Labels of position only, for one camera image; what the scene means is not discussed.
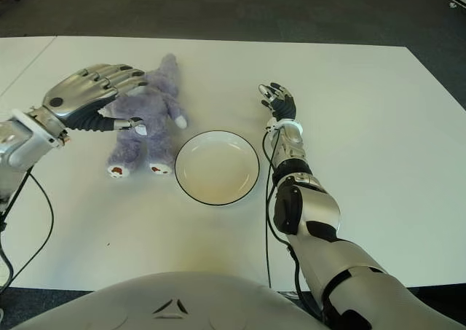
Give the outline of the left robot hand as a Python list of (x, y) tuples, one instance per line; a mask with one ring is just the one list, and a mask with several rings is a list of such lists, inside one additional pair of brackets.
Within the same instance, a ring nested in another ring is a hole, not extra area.
[(42, 102), (67, 128), (86, 131), (127, 130), (134, 120), (105, 117), (104, 107), (138, 87), (145, 73), (126, 64), (97, 64), (70, 75), (51, 88)]

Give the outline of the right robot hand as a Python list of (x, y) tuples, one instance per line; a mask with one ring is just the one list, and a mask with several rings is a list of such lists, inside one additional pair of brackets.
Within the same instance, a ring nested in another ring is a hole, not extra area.
[(271, 82), (269, 85), (259, 85), (258, 90), (262, 95), (261, 104), (271, 111), (277, 121), (296, 118), (296, 104), (285, 87)]

